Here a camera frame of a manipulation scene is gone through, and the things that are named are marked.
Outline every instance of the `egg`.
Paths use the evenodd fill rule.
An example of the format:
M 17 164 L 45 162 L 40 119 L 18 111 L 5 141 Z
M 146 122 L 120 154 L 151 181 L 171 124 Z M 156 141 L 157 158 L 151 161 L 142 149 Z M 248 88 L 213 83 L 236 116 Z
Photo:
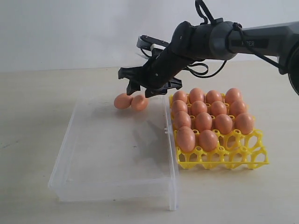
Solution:
M 211 104 L 210 114 L 217 117 L 219 114 L 227 114 L 227 108 L 221 101 L 215 101 Z
M 195 101 L 191 105 L 191 115 L 196 117 L 201 112 L 207 112 L 207 106 L 203 101 Z
M 189 93 L 189 102 L 193 104 L 195 101 L 205 101 L 205 93 L 200 88 L 194 88 Z
M 237 117 L 240 113 L 247 112 L 247 105 L 244 103 L 243 100 L 237 100 L 233 102 L 229 109 L 229 114 Z
M 175 94 L 172 97 L 172 101 L 176 101 L 176 100 L 182 100 L 185 104 L 187 103 L 188 97 L 187 94 L 184 91 L 177 91 L 175 92 Z
M 122 93 L 115 98 L 114 106 L 117 109 L 123 110 L 131 106 L 132 100 L 132 96 L 128 96 L 126 93 Z
M 195 134 L 191 128 L 186 126 L 178 129 L 176 142 L 181 150 L 185 153 L 191 152 L 195 148 Z
M 238 90 L 237 88 L 231 88 L 226 92 L 224 100 L 226 103 L 231 105 L 237 100 L 242 100 L 242 98 L 243 97 L 240 90 Z
M 176 129 L 184 126 L 191 128 L 191 124 L 191 118 L 185 111 L 179 111 L 174 115 L 174 126 Z
M 211 90 L 206 94 L 206 103 L 212 104 L 215 101 L 223 101 L 222 95 L 216 90 Z
M 233 120 L 227 114 L 219 114 L 214 119 L 214 128 L 221 134 L 228 134 L 233 130 Z
M 248 113 L 240 113 L 235 118 L 235 128 L 239 129 L 242 134 L 250 134 L 254 128 L 254 119 Z
M 133 98 L 131 106 L 134 111 L 143 111 L 149 104 L 149 99 L 144 95 L 137 95 Z
M 194 125 L 199 132 L 211 130 L 213 126 L 213 119 L 210 114 L 202 112 L 196 116 Z
M 184 111 L 184 112 L 188 113 L 187 104 L 180 99 L 174 101 L 171 106 L 171 113 L 173 115 L 175 115 L 179 111 Z
M 218 137 L 211 130 L 204 130 L 198 136 L 198 144 L 206 152 L 213 151 L 218 145 Z

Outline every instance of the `plastic egg tray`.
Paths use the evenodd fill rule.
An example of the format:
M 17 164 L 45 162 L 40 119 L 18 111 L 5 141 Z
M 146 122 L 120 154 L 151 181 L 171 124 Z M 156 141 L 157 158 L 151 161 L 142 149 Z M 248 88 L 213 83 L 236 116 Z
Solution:
M 172 95 L 169 97 L 170 108 L 172 106 Z M 191 104 L 187 102 L 188 110 L 190 110 Z M 196 140 L 199 131 L 194 129 L 194 120 L 195 117 L 190 115 L 192 120 L 193 132 L 196 135 Z M 234 129 L 231 133 L 223 135 L 219 130 L 214 129 L 213 131 L 218 136 L 218 146 L 215 150 L 211 152 L 205 152 L 199 145 L 196 143 L 195 148 L 189 152 L 183 152 L 176 143 L 177 130 L 174 125 L 174 139 L 176 144 L 177 151 L 177 162 L 183 169 L 192 169 L 197 165 L 202 165 L 205 169 L 213 169 L 217 166 L 224 166 L 227 169 L 235 169 L 241 165 L 247 165 L 249 169 L 256 169 L 265 164 L 269 164 L 267 151 L 263 145 L 262 138 L 263 132 L 259 129 L 254 129 L 250 134 L 244 135 L 240 130 Z

